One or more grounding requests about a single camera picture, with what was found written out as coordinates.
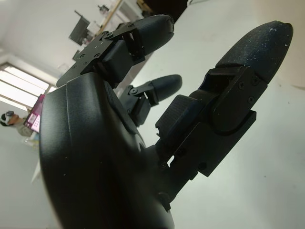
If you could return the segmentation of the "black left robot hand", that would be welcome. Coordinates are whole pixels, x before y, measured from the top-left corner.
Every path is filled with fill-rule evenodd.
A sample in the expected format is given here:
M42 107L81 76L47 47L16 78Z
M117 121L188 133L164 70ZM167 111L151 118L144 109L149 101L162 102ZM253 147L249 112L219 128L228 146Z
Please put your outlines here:
M209 176L256 120L253 105L289 49L293 27L272 21L242 37L189 96L177 95L146 147L138 131L152 106L182 86L168 75L118 97L114 89L174 35L169 15L99 34L43 101L40 165L63 229L172 229L171 202Z

